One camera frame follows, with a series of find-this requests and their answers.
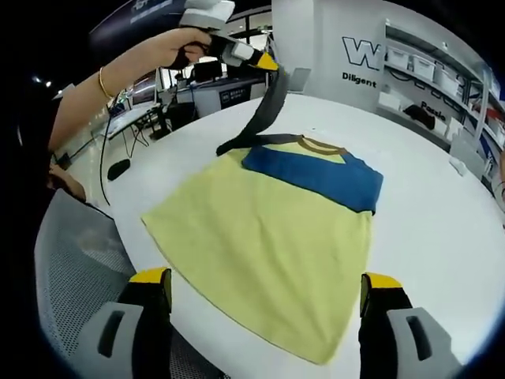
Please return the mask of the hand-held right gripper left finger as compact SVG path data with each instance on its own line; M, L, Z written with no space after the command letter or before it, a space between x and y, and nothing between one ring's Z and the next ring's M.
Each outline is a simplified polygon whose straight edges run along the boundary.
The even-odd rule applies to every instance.
M171 270L132 276L119 298L83 326L72 363L79 378L169 378Z

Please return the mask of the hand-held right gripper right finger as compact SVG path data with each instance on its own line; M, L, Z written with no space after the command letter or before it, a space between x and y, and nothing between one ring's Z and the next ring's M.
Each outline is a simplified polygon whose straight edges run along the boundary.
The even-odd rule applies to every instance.
M390 276L361 276L360 318L361 378L452 378L462 368L448 332Z

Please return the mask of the person's left hand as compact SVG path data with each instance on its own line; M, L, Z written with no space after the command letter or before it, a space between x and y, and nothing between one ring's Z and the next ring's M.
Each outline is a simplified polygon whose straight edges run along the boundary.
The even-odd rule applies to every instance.
M188 65L207 54L211 36L197 28L177 28L150 38L147 45L155 66L172 66L179 51L188 59Z

